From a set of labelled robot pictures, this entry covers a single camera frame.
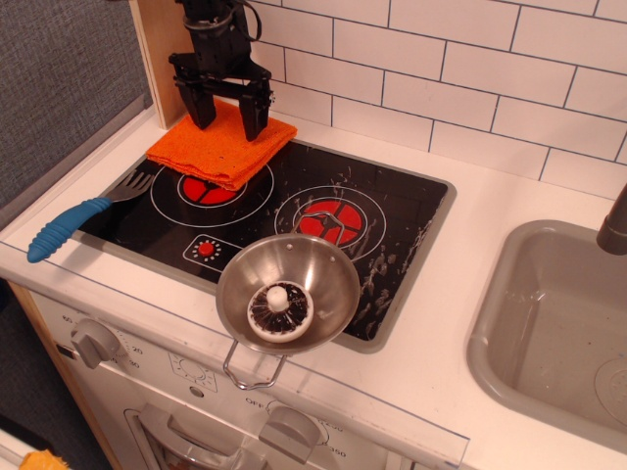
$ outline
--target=yellow object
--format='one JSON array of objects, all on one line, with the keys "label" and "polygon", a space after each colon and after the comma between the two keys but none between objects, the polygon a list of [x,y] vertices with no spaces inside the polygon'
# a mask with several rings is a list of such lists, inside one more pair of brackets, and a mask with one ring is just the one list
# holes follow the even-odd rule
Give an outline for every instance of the yellow object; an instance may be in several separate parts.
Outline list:
[{"label": "yellow object", "polygon": [[50,450],[27,453],[20,470],[67,470],[68,464],[55,457]]}]

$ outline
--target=sink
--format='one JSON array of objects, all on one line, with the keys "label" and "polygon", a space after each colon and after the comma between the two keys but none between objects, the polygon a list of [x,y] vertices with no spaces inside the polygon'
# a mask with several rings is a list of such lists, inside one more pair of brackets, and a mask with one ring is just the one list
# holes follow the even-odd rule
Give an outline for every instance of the sink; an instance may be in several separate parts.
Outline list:
[{"label": "sink", "polygon": [[507,237],[468,344],[500,404],[627,453],[627,257],[538,220]]}]

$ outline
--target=strainer handle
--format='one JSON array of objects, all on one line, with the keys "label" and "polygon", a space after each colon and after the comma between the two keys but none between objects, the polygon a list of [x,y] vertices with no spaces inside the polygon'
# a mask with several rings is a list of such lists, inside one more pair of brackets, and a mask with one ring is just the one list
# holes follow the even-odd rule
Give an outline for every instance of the strainer handle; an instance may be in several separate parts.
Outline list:
[{"label": "strainer handle", "polygon": [[283,365],[285,365],[285,361],[287,360],[287,355],[277,356],[277,357],[280,357],[281,359],[279,360],[278,365],[276,366],[276,370],[274,371],[274,375],[272,375],[272,378],[270,379],[269,382],[257,382],[255,384],[249,385],[246,382],[242,382],[241,380],[239,380],[237,376],[233,373],[233,371],[228,367],[230,360],[233,358],[233,355],[235,354],[235,349],[237,348],[237,345],[238,345],[238,341],[233,340],[233,346],[231,346],[230,351],[226,355],[226,359],[224,360],[224,365],[222,366],[222,370],[224,370],[224,373],[228,375],[228,377],[231,379],[233,384],[235,384],[235,387],[241,390],[255,390],[255,389],[263,389],[263,388],[268,388],[268,387],[273,386],[276,383],[276,380],[278,379],[278,374],[281,373],[281,369],[283,368]]},{"label": "strainer handle", "polygon": [[335,245],[339,247],[340,246],[340,241],[342,240],[342,237],[344,236],[344,230],[346,229],[346,225],[344,225],[344,223],[342,223],[342,221],[339,218],[337,218],[335,215],[333,215],[329,211],[303,212],[301,214],[301,216],[298,217],[298,220],[294,224],[294,228],[292,229],[292,233],[296,232],[296,229],[301,225],[301,222],[303,221],[304,218],[306,218],[306,217],[318,217],[319,215],[325,215],[325,216],[329,217],[331,220],[333,220],[335,223],[337,223],[337,225],[340,227],[340,234],[335,239]]}]

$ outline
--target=stove knob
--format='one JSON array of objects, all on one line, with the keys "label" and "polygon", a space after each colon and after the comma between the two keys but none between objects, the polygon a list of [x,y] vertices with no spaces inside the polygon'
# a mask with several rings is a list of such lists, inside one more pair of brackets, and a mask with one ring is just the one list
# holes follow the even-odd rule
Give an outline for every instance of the stove knob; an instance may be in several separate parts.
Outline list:
[{"label": "stove knob", "polygon": [[278,406],[259,433],[259,440],[300,463],[306,463],[322,437],[320,430],[305,414]]},{"label": "stove knob", "polygon": [[198,254],[203,258],[208,258],[214,254],[216,247],[211,242],[201,243],[198,247]]},{"label": "stove knob", "polygon": [[95,369],[103,360],[111,360],[120,348],[120,341],[106,326],[97,321],[80,320],[72,330],[72,344],[83,362]]}]

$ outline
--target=black cooktop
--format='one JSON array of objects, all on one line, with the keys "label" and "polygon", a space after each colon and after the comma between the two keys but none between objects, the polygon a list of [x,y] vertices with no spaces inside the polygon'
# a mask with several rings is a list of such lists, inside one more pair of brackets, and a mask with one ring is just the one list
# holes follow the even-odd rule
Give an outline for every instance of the black cooktop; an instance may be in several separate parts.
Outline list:
[{"label": "black cooktop", "polygon": [[202,279],[214,288],[242,248],[290,232],[299,220],[298,232],[336,243],[340,228],[330,217],[301,218],[303,212],[331,212],[345,225],[339,246],[362,282],[360,304],[345,333],[372,343],[380,343],[373,340],[392,322],[388,317],[395,316],[403,285],[413,283],[416,254],[427,250],[423,239],[433,230],[436,212],[438,221],[444,218],[443,201],[452,192],[442,181],[296,142],[238,192],[147,160],[137,170],[156,175],[151,190],[86,222],[81,230],[90,235],[84,237],[88,243],[113,244],[116,254],[149,260],[162,272],[184,273],[178,279]]}]

